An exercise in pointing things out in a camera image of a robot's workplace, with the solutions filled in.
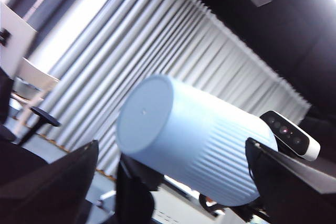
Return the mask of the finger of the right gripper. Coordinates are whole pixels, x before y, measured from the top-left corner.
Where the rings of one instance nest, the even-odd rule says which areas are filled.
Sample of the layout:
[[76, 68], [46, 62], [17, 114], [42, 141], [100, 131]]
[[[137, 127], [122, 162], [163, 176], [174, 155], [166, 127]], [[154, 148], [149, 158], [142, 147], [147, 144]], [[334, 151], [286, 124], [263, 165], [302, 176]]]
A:
[[119, 160], [115, 216], [118, 223], [157, 223], [152, 216], [163, 175], [152, 168], [122, 154]]

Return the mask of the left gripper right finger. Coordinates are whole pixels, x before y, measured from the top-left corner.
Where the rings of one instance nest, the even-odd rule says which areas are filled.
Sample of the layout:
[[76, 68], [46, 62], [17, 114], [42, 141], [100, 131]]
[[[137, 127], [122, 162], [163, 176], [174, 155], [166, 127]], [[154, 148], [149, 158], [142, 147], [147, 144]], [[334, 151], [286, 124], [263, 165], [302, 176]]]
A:
[[270, 223], [335, 223], [335, 177], [249, 138], [246, 157]]

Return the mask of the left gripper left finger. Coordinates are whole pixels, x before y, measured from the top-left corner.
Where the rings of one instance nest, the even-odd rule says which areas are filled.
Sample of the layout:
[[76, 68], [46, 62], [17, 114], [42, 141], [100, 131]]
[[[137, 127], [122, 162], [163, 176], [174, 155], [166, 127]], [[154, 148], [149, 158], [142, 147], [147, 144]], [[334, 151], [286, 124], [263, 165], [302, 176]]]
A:
[[98, 159], [92, 141], [47, 163], [38, 155], [1, 142], [1, 223], [75, 223]]

